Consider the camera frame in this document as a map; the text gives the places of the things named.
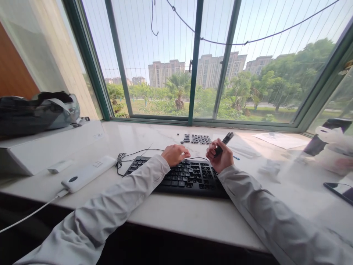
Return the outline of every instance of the white power bank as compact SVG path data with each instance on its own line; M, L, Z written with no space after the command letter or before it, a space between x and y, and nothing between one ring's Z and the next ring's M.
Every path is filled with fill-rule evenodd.
M80 168L69 179L63 180L61 184L69 192L74 193L114 166L116 162L116 159L104 156L93 164Z
M48 171L52 174L57 174L61 171L63 171L64 169L68 168L69 166L71 166L73 164L73 160L62 160L54 165L52 165L51 167L48 168Z

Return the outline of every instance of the white box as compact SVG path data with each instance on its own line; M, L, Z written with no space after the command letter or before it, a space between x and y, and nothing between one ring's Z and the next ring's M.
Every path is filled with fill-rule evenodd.
M100 121L0 141L0 173L33 176L104 137Z

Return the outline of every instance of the black keyboard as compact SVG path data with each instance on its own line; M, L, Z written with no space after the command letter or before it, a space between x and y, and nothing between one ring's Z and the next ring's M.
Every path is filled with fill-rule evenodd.
M134 172L149 159L137 156L124 176ZM197 160L183 160L172 167L154 192L229 199L211 164Z

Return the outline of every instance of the hand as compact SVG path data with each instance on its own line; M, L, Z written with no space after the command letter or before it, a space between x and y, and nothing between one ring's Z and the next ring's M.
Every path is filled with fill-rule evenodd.
M217 146L220 146L223 152L221 152L216 158L214 158ZM218 174L220 174L223 169L234 165L232 150L230 150L219 138L213 141L207 148L206 157L210 160L212 166Z
M170 167L173 167L179 164L181 160L189 158L190 152L183 145L169 145L164 149L162 157Z

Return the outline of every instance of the person's right hand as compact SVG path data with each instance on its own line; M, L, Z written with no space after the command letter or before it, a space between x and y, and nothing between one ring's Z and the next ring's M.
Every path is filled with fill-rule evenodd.
M223 152L214 158L217 146L220 146ZM218 174L220 174L223 169L234 164L232 150L230 150L219 138L213 141L207 148L206 157L210 160L213 168L217 171Z

